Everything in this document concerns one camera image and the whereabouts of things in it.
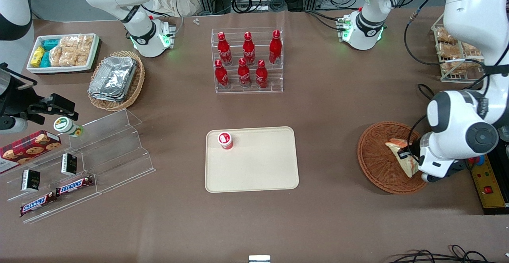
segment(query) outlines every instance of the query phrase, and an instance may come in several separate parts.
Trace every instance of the red cookie box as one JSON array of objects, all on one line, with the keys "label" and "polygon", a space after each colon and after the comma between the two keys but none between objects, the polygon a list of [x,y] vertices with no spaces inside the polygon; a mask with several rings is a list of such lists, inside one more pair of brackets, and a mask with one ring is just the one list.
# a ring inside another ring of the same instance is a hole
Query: red cookie box
[{"label": "red cookie box", "polygon": [[0,174],[62,145],[60,138],[40,130],[0,149]]}]

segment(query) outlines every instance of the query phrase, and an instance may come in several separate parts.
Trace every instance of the wicker basket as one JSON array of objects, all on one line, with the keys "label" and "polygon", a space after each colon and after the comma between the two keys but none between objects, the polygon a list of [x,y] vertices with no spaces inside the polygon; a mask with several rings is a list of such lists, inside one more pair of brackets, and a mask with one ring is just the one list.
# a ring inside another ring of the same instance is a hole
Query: wicker basket
[{"label": "wicker basket", "polygon": [[[411,194],[424,188],[427,183],[418,171],[409,178],[385,145],[391,138],[407,139],[410,127],[398,122],[378,122],[367,128],[360,136],[357,159],[367,178],[384,191],[393,194]],[[413,131],[410,141],[419,137]]]},{"label": "wicker basket", "polygon": [[[143,81],[145,80],[145,68],[143,67],[142,60],[140,60],[140,57],[138,57],[136,54],[130,52],[130,51],[118,51],[110,54],[107,57],[110,56],[119,56],[119,57],[131,57],[134,60],[136,60],[136,71],[135,75],[133,77],[133,80],[131,82],[131,87],[129,87],[129,92],[127,93],[127,98],[123,102],[111,102],[111,101],[105,101],[105,100],[98,100],[95,98],[92,98],[89,95],[89,99],[94,104],[95,107],[104,109],[107,111],[119,111],[124,108],[127,108],[131,106],[135,101],[136,98],[140,95],[140,92],[142,91]],[[97,71],[99,70],[99,67],[101,66],[102,62],[106,59],[106,57],[101,60],[101,62],[96,66],[96,69],[94,71],[94,74],[92,75],[92,78],[90,82],[94,80],[94,77],[97,74]]]}]

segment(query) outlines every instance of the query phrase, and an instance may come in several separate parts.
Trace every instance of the table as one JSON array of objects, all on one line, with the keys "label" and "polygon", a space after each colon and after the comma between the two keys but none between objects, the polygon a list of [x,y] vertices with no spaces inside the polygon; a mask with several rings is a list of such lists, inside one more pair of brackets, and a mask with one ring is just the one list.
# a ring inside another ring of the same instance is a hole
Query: table
[{"label": "table", "polygon": [[[425,8],[409,29],[409,45],[436,60],[429,27],[443,8]],[[346,11],[331,12],[343,15]],[[369,125],[412,125],[434,91],[436,66],[406,52],[402,33],[412,10],[387,19],[382,40],[369,51],[338,42],[336,33],[304,13],[229,14],[186,18],[175,49],[142,61],[147,76],[130,110],[144,123],[144,147],[157,169],[128,185],[35,224],[22,224],[19,206],[0,200],[0,256],[10,262],[246,262],[270,254],[273,262],[383,262],[387,256],[447,245],[502,261],[509,236],[505,216],[481,216],[469,174],[428,185],[418,194],[389,195],[367,180],[356,145]],[[271,95],[216,95],[210,32],[221,27],[282,26],[285,91]],[[100,59],[133,50],[118,21],[35,21],[37,35],[97,33]],[[36,91],[76,102],[78,123],[107,115],[87,98],[90,73],[36,77]],[[52,131],[30,124],[26,134]],[[213,129],[290,126],[295,130],[300,184],[294,190],[208,193],[204,188],[205,135]],[[427,131],[426,124],[418,131]],[[8,135],[0,144],[19,138]]]}]

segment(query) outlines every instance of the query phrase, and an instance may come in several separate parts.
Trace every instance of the coca-cola bottle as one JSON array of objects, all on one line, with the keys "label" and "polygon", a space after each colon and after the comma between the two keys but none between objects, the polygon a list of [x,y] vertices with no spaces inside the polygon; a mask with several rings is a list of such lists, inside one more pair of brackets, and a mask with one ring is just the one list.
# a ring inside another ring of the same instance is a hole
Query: coca-cola bottle
[{"label": "coca-cola bottle", "polygon": [[216,79],[218,80],[220,89],[229,89],[229,80],[226,69],[222,66],[221,60],[216,60]]},{"label": "coca-cola bottle", "polygon": [[279,30],[272,32],[272,40],[269,45],[269,62],[271,64],[281,64],[281,49],[283,45],[280,36],[281,32]]},{"label": "coca-cola bottle", "polygon": [[258,60],[258,68],[256,69],[256,85],[258,89],[266,89],[267,88],[267,69],[265,68],[265,62],[263,60]]},{"label": "coca-cola bottle", "polygon": [[244,58],[246,59],[247,65],[252,66],[255,63],[255,45],[251,40],[251,33],[244,33],[244,45],[242,49],[244,50]]},{"label": "coca-cola bottle", "polygon": [[218,43],[218,51],[220,53],[221,61],[225,66],[229,66],[231,65],[231,49],[229,48],[229,43],[222,31],[218,33],[218,40],[220,41]]},{"label": "coca-cola bottle", "polygon": [[251,78],[249,78],[249,67],[247,67],[246,64],[246,59],[241,57],[239,59],[239,69],[237,70],[239,74],[240,86],[245,89],[251,86]]}]

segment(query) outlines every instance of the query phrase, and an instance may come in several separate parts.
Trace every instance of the clear acrylic bottle rack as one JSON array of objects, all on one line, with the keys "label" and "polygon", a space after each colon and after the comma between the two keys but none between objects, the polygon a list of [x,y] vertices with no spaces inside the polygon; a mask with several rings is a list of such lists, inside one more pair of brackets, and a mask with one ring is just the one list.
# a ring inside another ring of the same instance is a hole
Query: clear acrylic bottle rack
[{"label": "clear acrylic bottle rack", "polygon": [[[52,203],[41,206],[21,217],[23,223],[36,222],[93,197],[109,192],[155,171],[150,155],[141,145],[135,127],[141,120],[127,109],[120,110],[83,125],[84,133],[77,137],[60,134],[62,146],[2,174],[7,185],[7,200],[18,207],[30,203],[50,191],[86,176],[94,185],[62,194]],[[60,172],[62,155],[78,158],[78,174],[66,176]],[[20,191],[22,171],[41,173],[39,190]]]},{"label": "clear acrylic bottle rack", "polygon": [[[272,40],[272,32],[278,29],[281,31],[281,64],[271,64],[269,62],[269,44]],[[218,52],[218,33],[223,32],[226,36],[226,40],[228,41],[231,49],[231,56],[233,61],[230,66],[225,66],[228,79],[230,81],[229,89],[220,89],[218,85],[218,80],[216,80],[214,71],[214,61],[220,58],[220,54]],[[244,52],[242,50],[242,45],[244,44],[244,33],[251,32],[253,43],[256,47],[256,62],[254,65],[249,66],[249,76],[251,78],[251,87],[245,89],[240,86],[239,75],[237,73],[237,69],[239,68],[239,59],[244,56]],[[211,37],[211,45],[212,45],[212,77],[214,78],[214,85],[216,89],[216,93],[224,94],[224,93],[276,93],[283,91],[283,63],[284,63],[284,34],[281,27],[260,27],[260,28],[224,28],[224,29],[213,29],[212,37]],[[265,68],[267,68],[268,72],[268,86],[265,89],[258,89],[256,87],[256,75],[255,71],[257,68],[258,60],[265,61]]]}]

